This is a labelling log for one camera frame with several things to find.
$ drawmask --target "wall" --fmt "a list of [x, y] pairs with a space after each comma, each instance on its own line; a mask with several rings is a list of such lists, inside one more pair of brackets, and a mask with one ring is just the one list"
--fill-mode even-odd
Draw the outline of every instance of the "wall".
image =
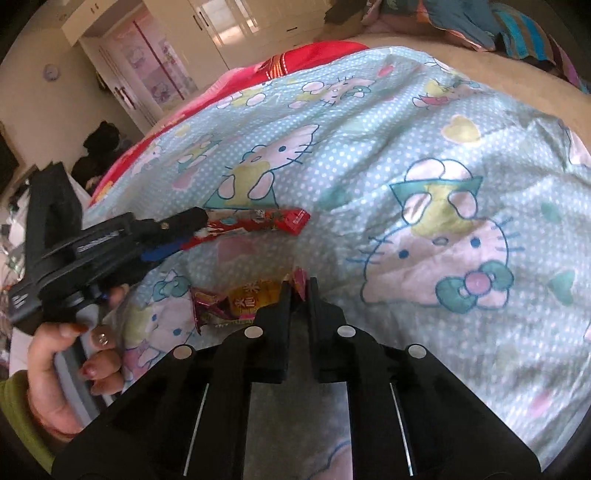
[[[71, 168], [86, 154], [82, 143], [101, 120], [114, 123], [133, 141], [142, 137], [117, 100], [99, 90], [95, 70], [81, 46], [70, 47], [61, 31], [79, 3], [64, 7], [60, 0], [48, 0], [0, 65], [0, 121], [27, 167], [43, 167], [53, 160]], [[47, 63], [60, 68], [55, 82], [42, 77]]]

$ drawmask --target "red candy wrapper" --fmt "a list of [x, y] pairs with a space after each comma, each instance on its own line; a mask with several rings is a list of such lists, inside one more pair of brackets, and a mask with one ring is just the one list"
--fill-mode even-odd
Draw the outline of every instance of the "red candy wrapper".
[[210, 210], [209, 222], [205, 228], [181, 246], [188, 250], [195, 245], [215, 240], [227, 233], [247, 233], [259, 230], [283, 230], [292, 235], [299, 235], [310, 220], [310, 214], [298, 209], [270, 210]]

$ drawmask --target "blue part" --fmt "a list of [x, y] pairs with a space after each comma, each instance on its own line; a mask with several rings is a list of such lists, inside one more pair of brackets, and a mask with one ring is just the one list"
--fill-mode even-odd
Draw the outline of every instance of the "blue part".
[[190, 236], [175, 240], [170, 244], [160, 245], [159, 247], [144, 252], [140, 259], [142, 262], [159, 262], [164, 260], [166, 257], [170, 257], [181, 250], [181, 245], [191, 240]]

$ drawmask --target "finger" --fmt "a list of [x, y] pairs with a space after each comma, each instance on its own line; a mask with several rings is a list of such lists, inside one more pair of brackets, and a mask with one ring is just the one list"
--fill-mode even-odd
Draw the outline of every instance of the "finger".
[[109, 308], [111, 310], [117, 308], [128, 293], [129, 285], [127, 283], [109, 290]]
[[123, 384], [123, 375], [121, 375], [121, 372], [116, 372], [106, 378], [97, 380], [90, 389], [90, 393], [93, 395], [113, 395], [123, 390]]
[[97, 352], [115, 348], [115, 332], [108, 325], [99, 325], [90, 333], [90, 343]]
[[77, 323], [42, 323], [29, 346], [27, 368], [29, 377], [39, 372], [53, 373], [53, 356], [74, 344], [76, 338], [88, 330]]
[[88, 380], [102, 380], [121, 368], [121, 357], [114, 350], [103, 350], [91, 356], [80, 368], [80, 374]]
[[66, 350], [86, 330], [86, 326], [72, 323], [43, 323], [35, 332], [28, 351], [27, 375], [30, 399], [43, 416], [69, 408], [53, 368], [53, 356]]

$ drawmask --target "red nail polish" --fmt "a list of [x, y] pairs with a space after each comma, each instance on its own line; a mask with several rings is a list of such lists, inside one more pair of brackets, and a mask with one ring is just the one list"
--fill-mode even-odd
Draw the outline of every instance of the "red nail polish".
[[88, 325], [81, 325], [80, 323], [74, 323], [72, 325], [72, 328], [77, 332], [77, 333], [86, 333], [88, 331]]
[[92, 380], [94, 377], [96, 377], [96, 368], [92, 365], [86, 365], [80, 369], [80, 373], [83, 377]]

